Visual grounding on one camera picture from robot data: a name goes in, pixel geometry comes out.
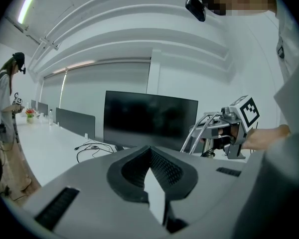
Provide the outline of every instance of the beige pants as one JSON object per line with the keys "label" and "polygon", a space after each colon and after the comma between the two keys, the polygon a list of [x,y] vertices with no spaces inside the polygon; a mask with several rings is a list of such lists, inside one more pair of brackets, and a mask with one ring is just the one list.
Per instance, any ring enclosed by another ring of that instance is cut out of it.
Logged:
{"label": "beige pants", "polygon": [[19,150],[16,140],[13,143],[0,142],[0,156],[2,162],[5,160],[4,166],[9,169],[3,169],[3,172],[10,171],[9,181],[16,185],[19,190],[24,190],[31,182],[23,165],[22,154]]}

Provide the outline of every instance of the woman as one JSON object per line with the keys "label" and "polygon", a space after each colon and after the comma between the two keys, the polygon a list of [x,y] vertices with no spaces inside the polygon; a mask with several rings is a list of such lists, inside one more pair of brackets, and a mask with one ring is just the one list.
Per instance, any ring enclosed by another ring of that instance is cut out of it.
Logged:
{"label": "woman", "polygon": [[11,105],[10,95],[12,94],[12,79],[14,74],[21,71],[24,65],[24,54],[21,52],[13,54],[0,69],[0,123],[3,123],[6,132],[0,134],[0,149],[4,152],[9,163],[14,181],[19,190],[25,190],[30,184],[26,171],[22,165],[18,145],[15,141],[15,132],[12,122],[12,111],[19,113],[21,105]]}

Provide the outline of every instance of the ceiling light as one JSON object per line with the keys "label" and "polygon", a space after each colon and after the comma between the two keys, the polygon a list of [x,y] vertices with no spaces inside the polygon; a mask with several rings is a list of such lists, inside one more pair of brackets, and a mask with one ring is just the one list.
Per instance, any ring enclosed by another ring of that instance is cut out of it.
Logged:
{"label": "ceiling light", "polygon": [[93,64],[93,63],[95,63],[94,60],[88,60],[88,61],[77,63],[77,64],[74,64],[74,65],[71,65],[71,66],[67,66],[67,68],[71,69],[71,68],[74,68],[74,67],[86,66],[86,65],[89,65],[89,64]]}
{"label": "ceiling light", "polygon": [[24,1],[24,4],[23,4],[23,6],[22,6],[22,9],[21,9],[21,11],[20,11],[19,18],[18,18],[18,22],[19,22],[20,24],[23,24],[23,21],[24,21],[26,12],[28,11],[28,9],[29,9],[29,7],[30,7],[31,2],[32,2],[32,0],[25,0],[25,1]]}
{"label": "ceiling light", "polygon": [[59,69],[59,70],[54,71],[53,73],[54,73],[54,74],[57,74],[57,73],[60,73],[60,72],[65,71],[65,70],[66,70],[66,68],[62,68],[62,69]]}

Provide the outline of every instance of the person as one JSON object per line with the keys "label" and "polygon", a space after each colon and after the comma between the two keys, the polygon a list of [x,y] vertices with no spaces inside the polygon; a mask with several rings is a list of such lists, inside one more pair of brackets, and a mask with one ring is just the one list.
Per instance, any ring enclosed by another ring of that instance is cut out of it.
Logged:
{"label": "person", "polygon": [[[228,10],[237,10],[242,14],[272,11],[279,20],[277,56],[284,82],[299,66],[299,26],[282,0],[202,0],[202,3],[217,15],[226,15],[230,13]],[[237,136],[237,131],[236,127],[231,128],[233,136]],[[248,132],[242,149],[266,150],[272,143],[290,133],[286,124],[273,129],[252,129]]]}
{"label": "person", "polygon": [[13,54],[0,69],[0,123],[4,124],[6,130],[5,133],[0,134],[1,155],[6,154],[14,181],[21,191],[31,184],[31,179],[25,172],[15,140],[12,112],[19,113],[24,107],[19,104],[11,105],[10,95],[13,76],[21,71],[23,65],[24,54],[18,52]]}

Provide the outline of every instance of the bottle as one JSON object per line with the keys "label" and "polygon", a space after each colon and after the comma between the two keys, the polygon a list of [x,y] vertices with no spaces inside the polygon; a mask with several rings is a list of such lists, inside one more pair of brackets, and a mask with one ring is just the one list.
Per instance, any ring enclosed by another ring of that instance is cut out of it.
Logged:
{"label": "bottle", "polygon": [[53,112],[52,112],[52,109],[50,109],[50,112],[49,112],[49,125],[53,125]]}

